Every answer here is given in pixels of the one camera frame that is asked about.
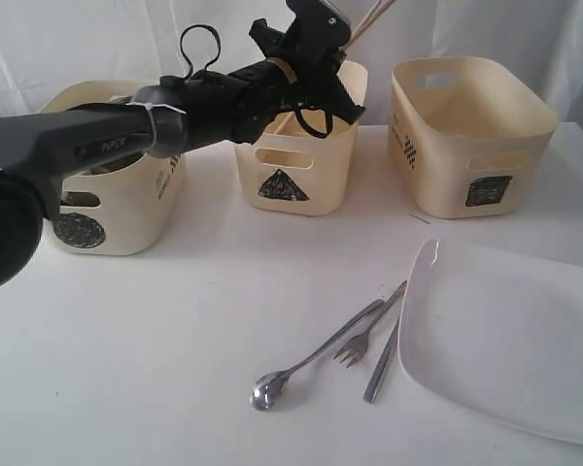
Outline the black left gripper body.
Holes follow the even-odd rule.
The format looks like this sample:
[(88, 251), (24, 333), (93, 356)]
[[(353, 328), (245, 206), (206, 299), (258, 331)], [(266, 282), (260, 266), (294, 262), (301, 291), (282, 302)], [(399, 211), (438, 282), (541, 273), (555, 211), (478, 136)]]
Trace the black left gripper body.
[(336, 98), (350, 94), (338, 77), (344, 61), (343, 47), (311, 50), (298, 39), (293, 20), (286, 31), (256, 19), (249, 36), (264, 59), (237, 71), (246, 83), (238, 98), (241, 117), (275, 117), (284, 112), (317, 110), (334, 115)]

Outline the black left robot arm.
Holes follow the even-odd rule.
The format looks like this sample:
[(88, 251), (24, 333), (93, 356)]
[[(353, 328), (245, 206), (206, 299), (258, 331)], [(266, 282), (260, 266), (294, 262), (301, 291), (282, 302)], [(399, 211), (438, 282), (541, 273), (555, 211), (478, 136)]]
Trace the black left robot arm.
[(125, 103), (0, 117), (0, 286), (30, 261), (70, 176), (136, 152), (169, 158), (222, 141), (251, 144), (282, 113), (360, 119), (338, 76), (352, 36), (342, 18), (297, 18), (283, 32), (258, 19), (250, 34), (264, 58), (229, 74), (203, 68), (164, 76)]

